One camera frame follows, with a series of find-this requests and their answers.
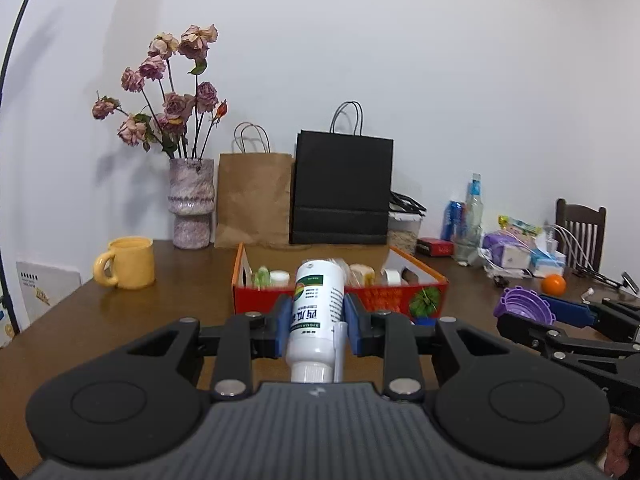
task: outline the human hand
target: human hand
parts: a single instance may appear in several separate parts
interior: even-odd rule
[[[631,430],[628,430],[621,416],[611,415],[604,472],[616,478],[622,476],[629,468],[627,458],[629,449],[638,445],[640,445],[640,424],[635,424]]]

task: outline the red box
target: red box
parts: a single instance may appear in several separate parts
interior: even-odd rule
[[[420,238],[415,249],[427,256],[453,256],[453,243],[437,238]]]
[[[232,277],[232,293],[236,314],[250,311],[268,312],[280,294],[293,296],[294,279],[304,260],[342,258],[348,264],[366,264],[376,273],[409,269],[418,276],[418,285],[345,287],[354,292],[367,310],[391,310],[410,317],[438,317],[449,282],[413,256],[388,246],[246,246],[240,244]],[[286,270],[291,276],[287,288],[258,290],[251,286],[252,268]]]

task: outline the orange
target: orange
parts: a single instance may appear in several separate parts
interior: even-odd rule
[[[545,294],[562,296],[566,291],[566,281],[559,274],[551,274],[542,280],[540,287]]]

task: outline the ribbed surface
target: ribbed surface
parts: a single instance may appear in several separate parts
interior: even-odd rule
[[[514,471],[469,458],[420,407],[381,399],[370,384],[264,384],[251,399],[218,404],[173,452],[119,470],[45,462],[31,480],[603,479],[588,464]]]

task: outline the container of grains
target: container of grains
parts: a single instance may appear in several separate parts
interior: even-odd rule
[[[414,254],[426,209],[413,198],[391,192],[386,242],[408,254]]]

